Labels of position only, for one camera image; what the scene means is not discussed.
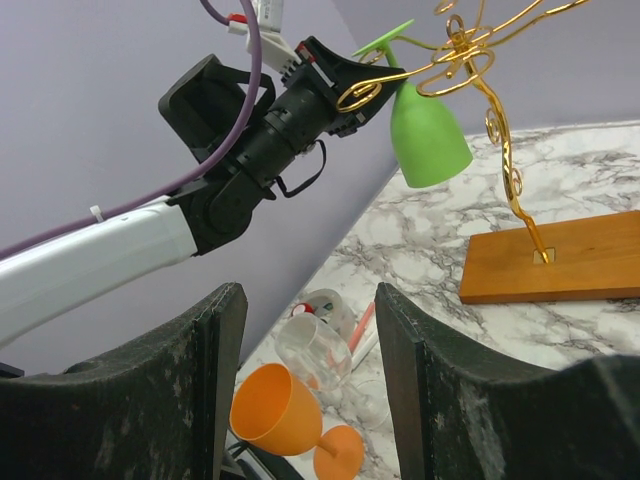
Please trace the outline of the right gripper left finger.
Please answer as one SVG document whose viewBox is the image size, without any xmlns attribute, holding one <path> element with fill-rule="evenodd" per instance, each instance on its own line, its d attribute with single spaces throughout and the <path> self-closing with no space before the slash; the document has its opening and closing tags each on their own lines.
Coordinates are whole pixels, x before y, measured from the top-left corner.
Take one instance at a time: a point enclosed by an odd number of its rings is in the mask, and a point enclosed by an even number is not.
<svg viewBox="0 0 640 480">
<path fill-rule="evenodd" d="M 227 283 L 60 374 L 1 383 L 5 479 L 216 479 L 248 302 Z"/>
</svg>

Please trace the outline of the green plastic wine glass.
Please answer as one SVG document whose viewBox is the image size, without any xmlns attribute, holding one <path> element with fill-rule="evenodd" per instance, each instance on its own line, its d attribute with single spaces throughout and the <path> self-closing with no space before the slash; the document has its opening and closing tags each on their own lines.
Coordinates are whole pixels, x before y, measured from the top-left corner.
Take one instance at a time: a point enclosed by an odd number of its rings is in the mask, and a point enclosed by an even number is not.
<svg viewBox="0 0 640 480">
<path fill-rule="evenodd" d="M 395 94 L 390 123 L 395 158 L 411 188 L 443 183 L 463 172 L 473 155 L 455 116 L 441 100 L 405 81 Z"/>
</svg>

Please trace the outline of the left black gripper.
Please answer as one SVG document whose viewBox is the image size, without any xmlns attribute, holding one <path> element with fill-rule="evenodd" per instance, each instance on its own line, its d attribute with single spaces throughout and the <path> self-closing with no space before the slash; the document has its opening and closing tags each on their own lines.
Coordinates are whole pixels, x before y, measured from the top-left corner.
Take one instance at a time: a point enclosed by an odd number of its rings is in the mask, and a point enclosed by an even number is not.
<svg viewBox="0 0 640 480">
<path fill-rule="evenodd" d="M 359 81 L 395 73 L 394 67 L 349 60 L 334 52 L 315 36 L 307 37 L 294 49 L 300 63 L 281 81 L 287 90 L 306 87 L 328 111 L 325 132 L 346 137 L 373 119 L 400 87 L 399 81 L 353 85 Z"/>
</svg>

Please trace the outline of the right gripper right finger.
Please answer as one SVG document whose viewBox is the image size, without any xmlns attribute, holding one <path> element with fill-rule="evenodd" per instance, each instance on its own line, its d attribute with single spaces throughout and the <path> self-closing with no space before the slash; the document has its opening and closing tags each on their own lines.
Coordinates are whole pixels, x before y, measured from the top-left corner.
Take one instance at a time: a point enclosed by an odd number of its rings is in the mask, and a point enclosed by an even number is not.
<svg viewBox="0 0 640 480">
<path fill-rule="evenodd" d="M 635 479 L 639 360 L 554 371 L 435 319 L 394 286 L 375 296 L 404 479 Z"/>
</svg>

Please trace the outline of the clear wine glass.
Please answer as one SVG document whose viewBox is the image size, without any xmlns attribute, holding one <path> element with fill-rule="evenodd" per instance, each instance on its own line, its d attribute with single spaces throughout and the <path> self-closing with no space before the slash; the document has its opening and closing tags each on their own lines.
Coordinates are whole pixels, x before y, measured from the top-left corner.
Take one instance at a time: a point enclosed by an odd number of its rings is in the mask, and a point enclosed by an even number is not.
<svg viewBox="0 0 640 480">
<path fill-rule="evenodd" d="M 315 315 L 302 313 L 289 318 L 276 337 L 275 350 L 306 386 L 326 394 L 340 393 L 364 428 L 377 429 L 388 419 L 390 410 L 382 383 L 353 383 L 353 355 L 346 341 Z"/>
</svg>

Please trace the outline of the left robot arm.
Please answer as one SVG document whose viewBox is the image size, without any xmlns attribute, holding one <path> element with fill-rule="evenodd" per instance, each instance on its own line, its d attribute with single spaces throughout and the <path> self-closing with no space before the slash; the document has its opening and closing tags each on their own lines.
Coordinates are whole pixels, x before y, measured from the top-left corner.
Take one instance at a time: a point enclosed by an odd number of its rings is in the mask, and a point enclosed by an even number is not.
<svg viewBox="0 0 640 480">
<path fill-rule="evenodd" d="M 137 207 L 95 212 L 69 232 L 1 257 L 1 341 L 151 272 L 237 239 L 264 200 L 291 197 L 283 171 L 322 135 L 345 137 L 369 122 L 404 82 L 404 72 L 346 59 L 314 37 L 301 41 L 277 92 L 263 93 L 246 127 L 214 165 Z"/>
</svg>

